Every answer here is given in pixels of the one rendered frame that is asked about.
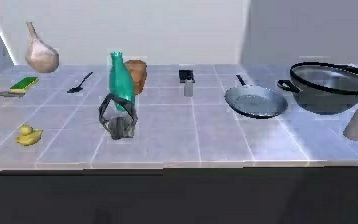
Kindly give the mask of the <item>grey frying pan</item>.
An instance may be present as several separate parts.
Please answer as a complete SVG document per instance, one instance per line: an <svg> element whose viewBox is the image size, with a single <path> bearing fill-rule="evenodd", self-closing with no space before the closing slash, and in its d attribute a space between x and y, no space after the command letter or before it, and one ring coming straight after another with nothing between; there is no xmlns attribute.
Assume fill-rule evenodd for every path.
<svg viewBox="0 0 358 224"><path fill-rule="evenodd" d="M288 109L286 98L273 89L247 84L237 75L240 85L225 91L226 103L237 113L255 119L269 119Z"/></svg>

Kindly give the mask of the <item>brown bread loaf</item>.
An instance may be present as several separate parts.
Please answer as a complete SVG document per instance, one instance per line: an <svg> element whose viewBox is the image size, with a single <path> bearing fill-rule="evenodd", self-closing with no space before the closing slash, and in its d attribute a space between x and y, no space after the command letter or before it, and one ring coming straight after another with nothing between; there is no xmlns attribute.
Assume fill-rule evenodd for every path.
<svg viewBox="0 0 358 224"><path fill-rule="evenodd" d="M143 91L147 78L147 64L142 60L128 60L125 66L132 76L135 94L139 95Z"/></svg>

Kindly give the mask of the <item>green and yellow sponge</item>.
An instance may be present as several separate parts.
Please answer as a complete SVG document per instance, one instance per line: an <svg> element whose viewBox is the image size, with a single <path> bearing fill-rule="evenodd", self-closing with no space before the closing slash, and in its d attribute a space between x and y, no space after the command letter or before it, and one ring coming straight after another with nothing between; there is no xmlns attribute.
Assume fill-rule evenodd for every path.
<svg viewBox="0 0 358 224"><path fill-rule="evenodd" d="M38 77L25 77L11 86L9 91L13 93L25 93L30 86L36 84L38 81Z"/></svg>

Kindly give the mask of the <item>pale pink garlic bulb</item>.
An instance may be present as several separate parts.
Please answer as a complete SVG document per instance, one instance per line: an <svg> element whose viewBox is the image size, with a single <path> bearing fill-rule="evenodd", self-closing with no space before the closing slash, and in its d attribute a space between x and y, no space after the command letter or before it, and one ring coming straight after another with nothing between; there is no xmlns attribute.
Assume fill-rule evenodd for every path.
<svg viewBox="0 0 358 224"><path fill-rule="evenodd" d="M52 73L59 67L59 53L37 35L32 22L26 23L30 41L26 51L27 64L38 73Z"/></svg>

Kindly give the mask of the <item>green glass bottle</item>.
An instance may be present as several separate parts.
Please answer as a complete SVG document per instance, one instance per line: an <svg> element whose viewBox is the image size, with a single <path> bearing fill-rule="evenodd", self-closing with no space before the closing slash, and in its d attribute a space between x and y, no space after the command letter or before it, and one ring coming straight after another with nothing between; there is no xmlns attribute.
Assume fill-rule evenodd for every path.
<svg viewBox="0 0 358 224"><path fill-rule="evenodd" d="M110 54L112 66L109 74L109 91L135 103L135 87L133 79L124 65L123 54L121 52L112 52Z"/></svg>

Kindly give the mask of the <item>large black wok pot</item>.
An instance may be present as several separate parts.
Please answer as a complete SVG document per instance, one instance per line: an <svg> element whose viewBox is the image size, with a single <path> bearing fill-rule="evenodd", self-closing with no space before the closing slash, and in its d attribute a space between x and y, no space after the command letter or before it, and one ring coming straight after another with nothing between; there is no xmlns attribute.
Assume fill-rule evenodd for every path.
<svg viewBox="0 0 358 224"><path fill-rule="evenodd" d="M320 115L342 113L358 103L358 68L321 62L290 67L289 79L277 86L291 92L303 109Z"/></svg>

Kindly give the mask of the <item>black spoon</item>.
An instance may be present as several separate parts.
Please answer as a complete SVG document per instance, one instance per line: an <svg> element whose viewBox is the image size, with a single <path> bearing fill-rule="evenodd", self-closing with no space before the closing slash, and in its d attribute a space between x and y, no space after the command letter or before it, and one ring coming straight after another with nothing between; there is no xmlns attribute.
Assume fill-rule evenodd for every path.
<svg viewBox="0 0 358 224"><path fill-rule="evenodd" d="M76 93L76 92L80 92L83 87L83 83L93 74L93 72L89 72L84 78L83 80L80 82L80 84L76 87L70 88L67 93Z"/></svg>

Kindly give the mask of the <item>grey black headphones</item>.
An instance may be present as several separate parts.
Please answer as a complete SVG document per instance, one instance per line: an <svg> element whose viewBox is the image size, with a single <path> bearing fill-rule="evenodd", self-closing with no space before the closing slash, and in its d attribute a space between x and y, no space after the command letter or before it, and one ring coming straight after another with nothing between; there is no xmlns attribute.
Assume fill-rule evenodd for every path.
<svg viewBox="0 0 358 224"><path fill-rule="evenodd" d="M105 118L104 114L111 101L119 104L127 112L127 115L110 119ZM99 106L98 112L98 119L100 124L110 134L113 140L134 137L138 116L135 105L131 101L109 93Z"/></svg>

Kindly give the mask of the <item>yellow rubber duck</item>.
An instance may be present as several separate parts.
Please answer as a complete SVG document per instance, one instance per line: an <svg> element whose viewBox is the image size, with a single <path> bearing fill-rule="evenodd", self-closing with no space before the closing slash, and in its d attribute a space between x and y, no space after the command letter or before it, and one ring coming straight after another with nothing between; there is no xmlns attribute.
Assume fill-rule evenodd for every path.
<svg viewBox="0 0 358 224"><path fill-rule="evenodd" d="M36 144L42 137L42 130L35 130L31 126L22 125L19 128L19 136L15 141L22 146L30 146Z"/></svg>

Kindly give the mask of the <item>grey flat knife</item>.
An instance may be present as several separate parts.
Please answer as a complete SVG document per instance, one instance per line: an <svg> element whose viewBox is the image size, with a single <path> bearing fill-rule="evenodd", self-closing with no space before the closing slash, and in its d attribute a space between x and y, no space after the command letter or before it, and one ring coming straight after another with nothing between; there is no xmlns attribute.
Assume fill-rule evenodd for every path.
<svg viewBox="0 0 358 224"><path fill-rule="evenodd" d="M2 97L23 97L25 95L25 93L15 93L15 92L10 92L10 91L1 91L0 92L0 96Z"/></svg>

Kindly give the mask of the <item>tiled grey counter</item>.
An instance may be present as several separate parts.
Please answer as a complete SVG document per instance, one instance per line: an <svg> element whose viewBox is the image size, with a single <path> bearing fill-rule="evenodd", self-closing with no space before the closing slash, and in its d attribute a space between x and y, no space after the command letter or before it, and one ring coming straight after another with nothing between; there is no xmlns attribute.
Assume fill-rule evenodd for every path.
<svg viewBox="0 0 358 224"><path fill-rule="evenodd" d="M67 93L83 83L83 89ZM0 92L29 69L0 73ZM0 96L0 224L358 224L358 142L348 113L291 104L281 116L236 114L224 92L274 87L281 66L197 65L185 97L175 65L153 65L135 136L113 140L98 108L103 66L64 66L21 98ZM15 141L22 125L41 139Z"/></svg>

